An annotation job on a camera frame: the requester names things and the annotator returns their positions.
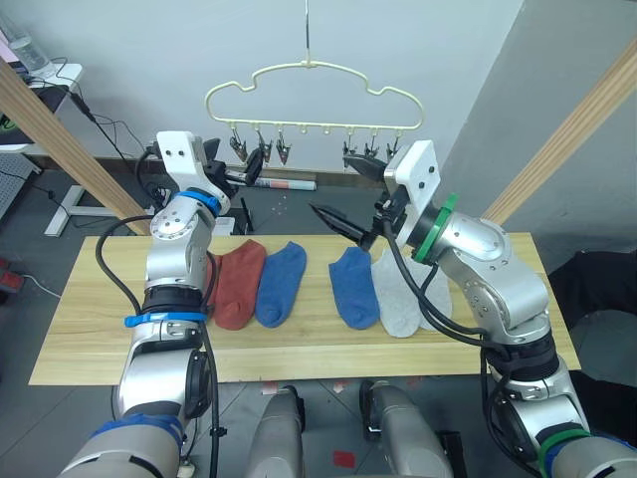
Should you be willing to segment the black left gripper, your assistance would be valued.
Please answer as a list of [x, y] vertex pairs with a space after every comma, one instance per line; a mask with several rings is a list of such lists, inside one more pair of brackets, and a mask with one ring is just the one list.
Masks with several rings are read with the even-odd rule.
[[220, 138], [211, 138], [203, 142], [205, 157], [209, 161], [205, 166], [205, 175], [226, 196], [234, 197], [239, 189], [238, 183], [246, 186], [255, 184], [263, 169], [264, 152], [260, 147], [255, 148], [248, 156], [245, 170], [234, 171], [227, 169], [224, 162], [215, 160], [220, 143]]

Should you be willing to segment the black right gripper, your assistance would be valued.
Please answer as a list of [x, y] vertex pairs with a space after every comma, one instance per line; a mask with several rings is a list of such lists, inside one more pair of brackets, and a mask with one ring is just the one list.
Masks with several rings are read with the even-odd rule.
[[[372, 156], [346, 154], [343, 158], [345, 166], [353, 167], [360, 175], [373, 181], [382, 182], [386, 163]], [[389, 222], [389, 230], [398, 240], [399, 232], [406, 220], [406, 206], [410, 203], [408, 191], [399, 185], [394, 192], [385, 189], [374, 203], [374, 214], [370, 231], [349, 221], [341, 212], [327, 206], [311, 203], [314, 214], [333, 232], [353, 242], [359, 248], [370, 248], [375, 240], [382, 236], [387, 238], [384, 224]]]

